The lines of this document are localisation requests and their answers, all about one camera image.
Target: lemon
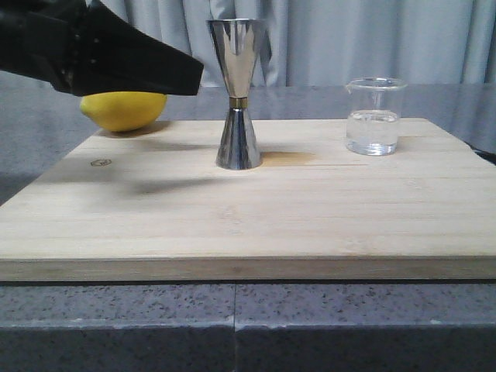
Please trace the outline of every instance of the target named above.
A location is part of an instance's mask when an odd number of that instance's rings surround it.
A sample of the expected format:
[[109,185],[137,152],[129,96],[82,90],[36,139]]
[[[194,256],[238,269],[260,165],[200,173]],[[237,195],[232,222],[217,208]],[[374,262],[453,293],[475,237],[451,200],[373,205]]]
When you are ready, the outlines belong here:
[[79,108],[103,129],[127,132],[155,121],[166,101],[161,93],[110,91],[84,96]]

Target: curtain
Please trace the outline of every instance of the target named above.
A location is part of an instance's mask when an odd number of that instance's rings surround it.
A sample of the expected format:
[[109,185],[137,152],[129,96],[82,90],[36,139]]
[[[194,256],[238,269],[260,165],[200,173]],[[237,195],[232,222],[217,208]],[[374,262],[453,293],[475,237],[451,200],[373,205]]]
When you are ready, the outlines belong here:
[[223,86],[206,19],[264,18],[254,85],[496,82],[496,0],[102,0],[144,33],[205,65]]

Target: table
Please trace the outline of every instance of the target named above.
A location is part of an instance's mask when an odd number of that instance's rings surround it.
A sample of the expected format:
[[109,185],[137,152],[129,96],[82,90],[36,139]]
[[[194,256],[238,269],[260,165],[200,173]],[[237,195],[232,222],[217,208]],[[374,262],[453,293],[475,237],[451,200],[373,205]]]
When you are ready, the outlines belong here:
[[[253,119],[343,119],[342,87],[253,88]],[[0,202],[96,126],[79,99],[0,91]],[[412,85],[423,117],[491,158],[496,84]],[[224,88],[170,97],[160,120],[223,119]],[[4,283],[0,369],[496,369],[496,284],[467,281]]]

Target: bamboo cutting board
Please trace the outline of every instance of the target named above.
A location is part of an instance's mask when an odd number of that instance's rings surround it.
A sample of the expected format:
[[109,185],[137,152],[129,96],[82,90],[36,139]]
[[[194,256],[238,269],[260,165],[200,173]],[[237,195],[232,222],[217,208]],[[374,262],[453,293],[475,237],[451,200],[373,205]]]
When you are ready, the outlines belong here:
[[496,278],[496,167],[424,119],[398,150],[344,120],[257,121],[263,165],[215,165],[223,122],[101,131],[0,207],[0,281]]

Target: brass band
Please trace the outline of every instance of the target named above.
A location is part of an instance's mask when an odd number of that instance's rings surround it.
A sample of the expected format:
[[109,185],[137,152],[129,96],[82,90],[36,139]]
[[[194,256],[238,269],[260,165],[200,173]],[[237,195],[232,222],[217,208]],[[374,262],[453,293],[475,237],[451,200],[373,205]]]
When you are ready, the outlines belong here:
[[248,97],[234,98],[229,97],[229,107],[231,109],[246,109],[248,107]]

